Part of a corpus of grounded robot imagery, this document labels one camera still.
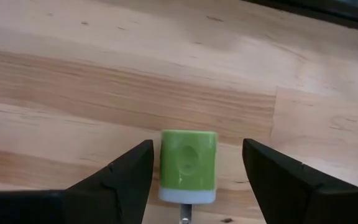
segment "wooden surface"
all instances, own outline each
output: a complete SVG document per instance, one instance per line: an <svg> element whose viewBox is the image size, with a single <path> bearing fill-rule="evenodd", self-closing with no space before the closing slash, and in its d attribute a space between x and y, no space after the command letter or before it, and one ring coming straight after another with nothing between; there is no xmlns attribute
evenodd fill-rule
<svg viewBox="0 0 358 224"><path fill-rule="evenodd" d="M254 138L358 185L358 30L235 0L0 0L0 190L59 189L163 128L219 133L195 223L263 223ZM144 223L176 223L158 200Z"/></svg>

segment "metal pin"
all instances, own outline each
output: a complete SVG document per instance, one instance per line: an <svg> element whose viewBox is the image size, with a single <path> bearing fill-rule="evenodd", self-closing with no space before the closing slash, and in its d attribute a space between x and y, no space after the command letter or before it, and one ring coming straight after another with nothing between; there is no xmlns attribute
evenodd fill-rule
<svg viewBox="0 0 358 224"><path fill-rule="evenodd" d="M192 204L180 205L180 222L179 224L191 224L191 207Z"/></svg>

